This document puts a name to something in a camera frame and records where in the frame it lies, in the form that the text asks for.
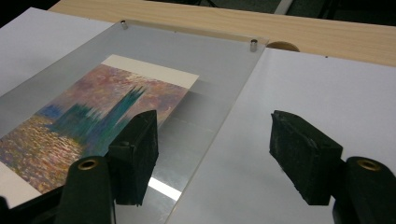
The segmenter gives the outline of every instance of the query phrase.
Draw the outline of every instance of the wooden table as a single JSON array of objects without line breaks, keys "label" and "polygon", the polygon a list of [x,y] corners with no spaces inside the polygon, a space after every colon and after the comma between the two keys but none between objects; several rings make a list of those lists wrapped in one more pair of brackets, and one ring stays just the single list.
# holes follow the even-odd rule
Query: wooden table
[{"label": "wooden table", "polygon": [[99,21],[171,23],[286,41],[301,52],[396,66],[396,27],[141,0],[61,0],[49,9]]}]

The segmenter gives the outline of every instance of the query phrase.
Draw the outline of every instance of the impressionist painting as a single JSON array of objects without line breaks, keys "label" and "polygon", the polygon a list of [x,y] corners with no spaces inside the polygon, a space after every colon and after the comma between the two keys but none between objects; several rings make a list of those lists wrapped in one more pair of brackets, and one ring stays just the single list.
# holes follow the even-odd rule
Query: impressionist painting
[{"label": "impressionist painting", "polygon": [[161,127],[188,90],[101,63],[5,135],[0,161],[39,192],[48,192],[64,184],[74,161],[105,155],[134,115],[156,109]]}]

